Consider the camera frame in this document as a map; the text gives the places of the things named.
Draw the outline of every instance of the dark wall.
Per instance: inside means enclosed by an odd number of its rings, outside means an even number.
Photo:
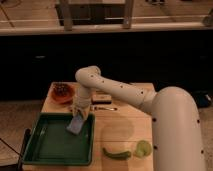
[[[0,99],[44,98],[52,81],[75,81],[88,65],[157,90],[212,90],[212,40],[211,30],[0,37]]]

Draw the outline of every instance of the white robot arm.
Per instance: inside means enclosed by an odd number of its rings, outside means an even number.
[[[74,98],[75,107],[81,111],[90,107],[91,88],[109,93],[151,114],[154,171],[206,170],[198,109],[189,93],[178,87],[167,87],[158,93],[141,90],[100,74],[96,66],[76,72],[80,86]]]

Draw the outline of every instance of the food in bowl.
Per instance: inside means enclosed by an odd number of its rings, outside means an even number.
[[[53,83],[51,97],[55,102],[59,104],[72,103],[74,94],[75,90],[73,86],[62,82]]]

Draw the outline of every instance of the wooden table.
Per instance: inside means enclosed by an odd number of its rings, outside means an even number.
[[[154,90],[151,83],[132,83],[140,88]],[[42,112],[67,113],[69,105],[59,105],[52,101],[49,89]],[[73,171],[153,171],[153,156],[139,159],[132,155],[128,160],[117,161],[102,154],[106,147],[111,152],[130,150],[134,152],[139,140],[152,142],[151,117],[140,110],[116,99],[112,104],[99,105],[116,107],[117,111],[97,110],[95,115],[95,132],[92,163],[87,167],[33,166],[23,165],[23,170],[73,170]]]

